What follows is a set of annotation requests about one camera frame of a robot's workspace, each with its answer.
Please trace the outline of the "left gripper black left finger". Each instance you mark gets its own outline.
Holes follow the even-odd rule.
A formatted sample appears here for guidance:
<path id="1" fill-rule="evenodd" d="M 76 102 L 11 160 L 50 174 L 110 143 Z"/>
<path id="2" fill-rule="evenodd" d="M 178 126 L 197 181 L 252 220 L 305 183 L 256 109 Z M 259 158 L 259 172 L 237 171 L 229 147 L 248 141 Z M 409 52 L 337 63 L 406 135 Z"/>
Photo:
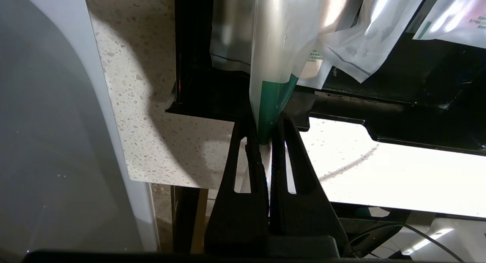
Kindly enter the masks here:
<path id="1" fill-rule="evenodd" d="M 241 140 L 249 168 L 249 193 L 235 188 Z M 268 236 L 268 187 L 252 115 L 245 115 L 233 127 L 224 173 L 205 230 L 204 251 L 212 256 L 262 256 Z"/>

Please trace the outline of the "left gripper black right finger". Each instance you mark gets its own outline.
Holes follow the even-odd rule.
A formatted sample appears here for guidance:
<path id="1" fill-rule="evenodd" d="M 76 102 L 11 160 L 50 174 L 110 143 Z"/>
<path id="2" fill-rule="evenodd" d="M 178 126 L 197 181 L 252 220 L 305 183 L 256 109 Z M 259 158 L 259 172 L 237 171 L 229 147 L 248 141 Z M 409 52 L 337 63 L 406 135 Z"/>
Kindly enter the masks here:
<path id="1" fill-rule="evenodd" d="M 348 237 L 311 164 L 299 130 L 282 113 L 272 134 L 270 232 L 285 255 L 339 257 Z"/>

